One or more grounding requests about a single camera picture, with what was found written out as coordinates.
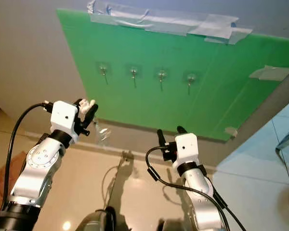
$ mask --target beige floor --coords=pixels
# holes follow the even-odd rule
[[[0,112],[0,167],[5,163],[12,127],[13,122]],[[255,137],[220,164],[213,177],[215,187],[247,230],[289,231],[287,171],[265,152],[259,135]],[[27,151],[34,143],[20,130],[14,153]],[[177,182],[172,168],[155,166],[162,178]],[[34,231],[63,230],[66,221],[71,223],[70,230],[75,230],[87,214],[104,207],[109,195],[109,204],[117,210],[119,230],[155,231],[160,220],[180,222],[189,230],[183,193],[153,181],[144,161],[69,148]],[[240,230],[227,217],[231,230]]]

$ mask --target black cable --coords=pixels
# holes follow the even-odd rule
[[[218,196],[219,196],[220,198],[222,198],[222,197],[219,195],[219,193],[217,192],[216,188],[214,187],[212,181],[211,181],[208,177],[206,177],[206,178],[210,181],[210,183],[211,183],[211,185],[212,185],[212,187],[213,187],[213,190],[218,194]],[[239,219],[236,217],[236,215],[231,211],[231,209],[228,207],[228,205],[227,205],[226,203],[224,203],[224,207],[225,207],[225,209],[228,211],[228,213],[233,217],[233,219],[237,222],[237,224],[240,226],[240,228],[242,229],[242,231],[246,231],[246,229],[244,228],[244,226],[242,225],[242,223],[240,222],[240,220],[239,220]]]
[[[198,191],[196,189],[193,189],[193,188],[189,188],[189,187],[185,187],[185,186],[182,186],[182,185],[177,185],[177,184],[171,184],[171,183],[168,183],[164,180],[161,179],[161,177],[157,174],[157,172],[155,171],[155,169],[150,165],[149,163],[149,154],[154,151],[154,150],[158,150],[158,149],[165,149],[165,147],[154,147],[154,148],[151,148],[149,151],[147,151],[147,153],[145,154],[145,162],[148,166],[148,171],[149,173],[152,175],[152,173],[150,171],[153,171],[153,176],[152,177],[156,180],[158,180],[159,182],[167,185],[167,186],[170,186],[170,187],[173,187],[173,188],[177,188],[177,189],[183,189],[183,190],[188,190],[188,191],[192,191],[194,193],[197,193],[197,194],[200,194],[202,196],[204,196],[205,198],[207,198],[209,201],[211,201],[217,208],[217,210],[219,211],[220,215],[222,216],[222,219],[223,219],[223,222],[224,222],[224,226],[225,226],[225,229],[226,231],[230,231],[230,228],[229,228],[229,224],[228,224],[228,221],[227,221],[227,218],[225,216],[225,213],[223,212],[223,209],[220,207],[220,205],[213,199],[211,198],[210,196],[208,196],[207,194],[205,194],[204,192],[201,192],[201,191]]]
[[[14,145],[14,140],[16,136],[17,129],[23,120],[23,118],[26,116],[26,114],[31,111],[32,109],[36,107],[45,107],[47,106],[47,103],[37,103],[26,109],[21,116],[18,118],[14,129],[11,134],[11,139],[10,139],[10,145],[9,145],[9,150],[8,154],[6,157],[6,163],[5,163],[5,173],[4,173],[4,186],[3,186],[3,197],[2,197],[2,204],[0,210],[4,210],[7,204],[7,199],[8,199],[8,193],[9,193],[9,174],[10,174],[10,163],[11,163],[11,158],[12,158],[12,150],[13,150],[13,145]]]
[[[242,225],[242,223],[240,222],[240,220],[235,216],[235,214],[230,210],[230,208],[225,207],[225,209],[228,211],[228,213],[230,213],[230,215],[233,217],[233,219],[237,222],[237,224],[240,226],[240,228],[243,231],[246,231],[246,229],[244,228],[244,226]]]

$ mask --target tape strip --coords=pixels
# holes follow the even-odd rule
[[[204,35],[209,36],[206,41],[220,43],[215,39],[222,38],[226,40],[221,43],[227,44],[235,44],[247,35],[243,28],[231,27],[238,18],[227,15],[141,9],[101,0],[89,2],[87,8],[91,21],[95,23],[132,26],[146,31],[183,36]]]
[[[254,71],[250,74],[250,78],[258,78],[259,80],[282,81],[289,74],[288,67],[267,66]]]
[[[236,137],[237,136],[237,129],[234,127],[227,127],[227,128],[225,128],[225,133],[227,133],[233,137]]]
[[[234,45],[240,40],[245,39],[246,36],[250,34],[251,32],[252,32],[252,29],[233,27],[232,33],[229,39],[207,36],[204,40],[206,42],[215,42],[215,43]]]

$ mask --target white joint housing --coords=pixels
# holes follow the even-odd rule
[[[75,105],[56,101],[53,103],[53,111],[50,122],[52,124],[50,131],[61,130],[69,134],[72,137],[74,143],[78,140],[78,135],[74,131],[74,119],[77,113],[77,107]]]
[[[197,136],[193,133],[187,133],[177,136],[175,141],[177,143],[177,160],[172,164],[173,168],[177,169],[179,165],[192,161],[198,165]]]

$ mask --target green board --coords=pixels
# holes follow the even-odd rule
[[[289,67],[285,38],[251,34],[225,45],[197,35],[92,23],[83,12],[57,13],[87,95],[97,100],[98,117],[107,120],[168,131],[182,125],[226,141],[225,128],[239,128],[280,83],[249,75],[265,65]],[[167,72],[162,84],[161,69]],[[196,78],[189,88],[190,73]]]

